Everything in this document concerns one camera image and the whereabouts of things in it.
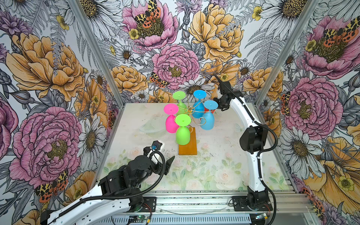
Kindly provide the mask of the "red wine glass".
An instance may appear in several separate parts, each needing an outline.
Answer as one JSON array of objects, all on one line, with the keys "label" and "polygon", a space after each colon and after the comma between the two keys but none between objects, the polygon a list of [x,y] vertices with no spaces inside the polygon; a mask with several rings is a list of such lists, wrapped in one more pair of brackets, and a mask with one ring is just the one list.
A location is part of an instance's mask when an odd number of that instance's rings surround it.
[{"label": "red wine glass", "polygon": [[214,106],[211,106],[210,108],[206,107],[205,106],[205,112],[211,112],[211,113],[214,113],[216,110],[216,108]]}]

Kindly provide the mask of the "light blue wine glass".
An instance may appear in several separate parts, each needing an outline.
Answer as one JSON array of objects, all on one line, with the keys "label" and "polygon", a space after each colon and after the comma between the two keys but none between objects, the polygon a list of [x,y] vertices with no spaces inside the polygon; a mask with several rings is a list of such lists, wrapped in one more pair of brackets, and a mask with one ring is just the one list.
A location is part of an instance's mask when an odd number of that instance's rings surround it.
[{"label": "light blue wine glass", "polygon": [[[215,107],[218,108],[218,103],[214,100],[207,100],[204,102],[203,104],[204,106],[210,108],[210,107]],[[201,124],[201,128],[203,130],[211,130],[214,128],[214,124],[215,124],[215,117],[213,115],[213,113],[211,112],[205,112],[203,114],[203,116],[200,118],[200,124]]]}]

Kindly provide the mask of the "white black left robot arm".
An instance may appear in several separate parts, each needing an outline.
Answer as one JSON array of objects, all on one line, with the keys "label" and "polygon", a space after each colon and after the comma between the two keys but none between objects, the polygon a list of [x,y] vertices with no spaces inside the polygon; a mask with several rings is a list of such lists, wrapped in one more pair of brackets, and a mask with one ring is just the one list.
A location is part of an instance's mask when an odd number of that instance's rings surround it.
[{"label": "white black left robot arm", "polygon": [[144,194],[169,173],[175,157],[165,159],[162,143],[145,147],[143,154],[111,171],[89,192],[70,205],[40,215],[42,225],[94,225],[117,213],[137,212]]}]

